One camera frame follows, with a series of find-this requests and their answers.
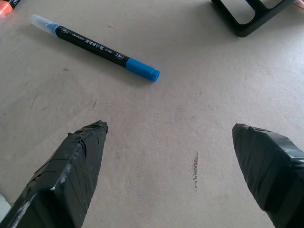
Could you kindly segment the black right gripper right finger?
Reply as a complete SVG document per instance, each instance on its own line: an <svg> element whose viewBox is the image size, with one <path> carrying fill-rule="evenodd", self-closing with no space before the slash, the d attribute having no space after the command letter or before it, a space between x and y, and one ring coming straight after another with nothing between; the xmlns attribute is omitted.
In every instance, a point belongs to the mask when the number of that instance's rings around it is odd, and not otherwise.
<svg viewBox="0 0 304 228"><path fill-rule="evenodd" d="M289 138L235 124L234 149L245 182L276 228L304 226L304 152Z"/></svg>

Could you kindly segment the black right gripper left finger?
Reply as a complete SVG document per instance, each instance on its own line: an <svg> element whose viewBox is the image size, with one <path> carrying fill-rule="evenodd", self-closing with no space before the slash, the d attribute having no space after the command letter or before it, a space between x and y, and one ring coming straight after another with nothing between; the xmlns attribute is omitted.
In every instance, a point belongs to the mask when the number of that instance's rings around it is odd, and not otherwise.
<svg viewBox="0 0 304 228"><path fill-rule="evenodd" d="M101 168L106 122L68 133L1 221L2 228L80 228Z"/></svg>

